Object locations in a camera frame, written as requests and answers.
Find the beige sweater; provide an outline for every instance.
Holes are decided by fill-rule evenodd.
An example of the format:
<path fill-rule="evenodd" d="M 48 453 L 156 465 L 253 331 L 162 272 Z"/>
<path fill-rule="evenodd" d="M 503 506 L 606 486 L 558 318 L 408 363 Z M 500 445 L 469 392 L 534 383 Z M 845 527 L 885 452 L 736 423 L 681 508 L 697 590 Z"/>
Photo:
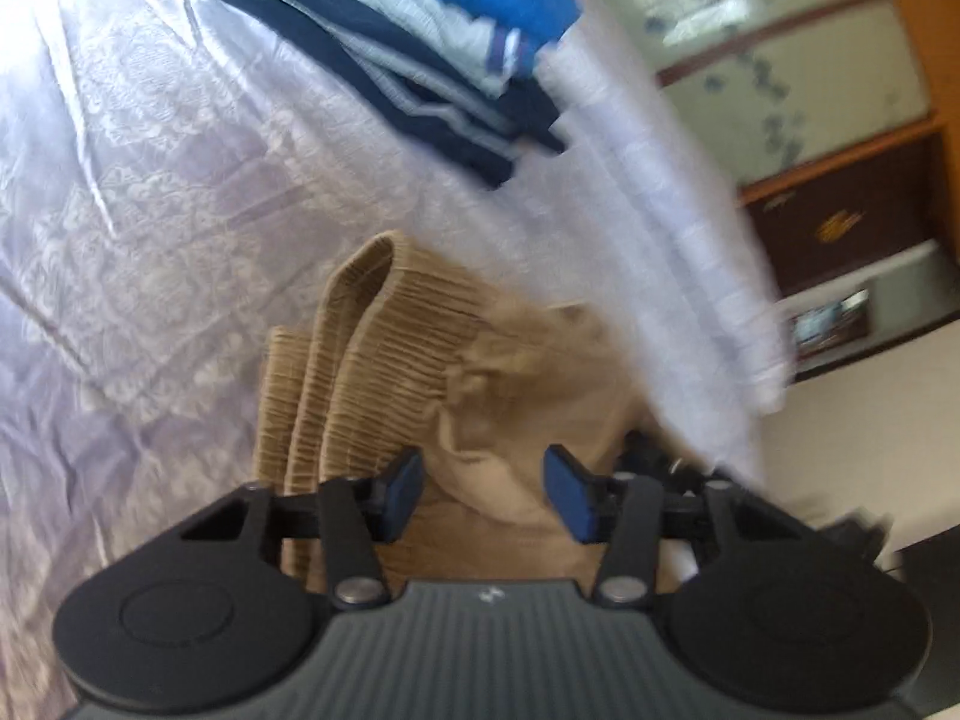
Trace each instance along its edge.
<path fill-rule="evenodd" d="M 424 496 L 403 538 L 378 548 L 394 589 L 410 577 L 589 587 L 601 552 L 545 501 L 542 455 L 562 443 L 608 472 L 627 429 L 652 423 L 588 309 L 536 307 L 386 233 L 330 278 L 312 335 L 272 332 L 254 466 L 275 490 L 309 493 L 420 446 Z M 318 550 L 284 552 L 312 589 Z"/>

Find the white bedsheet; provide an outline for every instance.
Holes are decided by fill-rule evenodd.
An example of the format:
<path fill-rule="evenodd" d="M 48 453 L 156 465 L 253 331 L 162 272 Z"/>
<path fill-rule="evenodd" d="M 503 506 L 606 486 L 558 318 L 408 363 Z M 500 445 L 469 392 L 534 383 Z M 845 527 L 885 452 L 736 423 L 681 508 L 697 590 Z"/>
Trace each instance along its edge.
<path fill-rule="evenodd" d="M 56 605 L 248 475 L 263 341 L 401 228 L 597 305 L 661 417 L 757 479 L 789 363 L 733 193 L 591 5 L 571 148 L 499 191 L 213 0 L 0 0 L 0 716 L 58 716 Z"/>

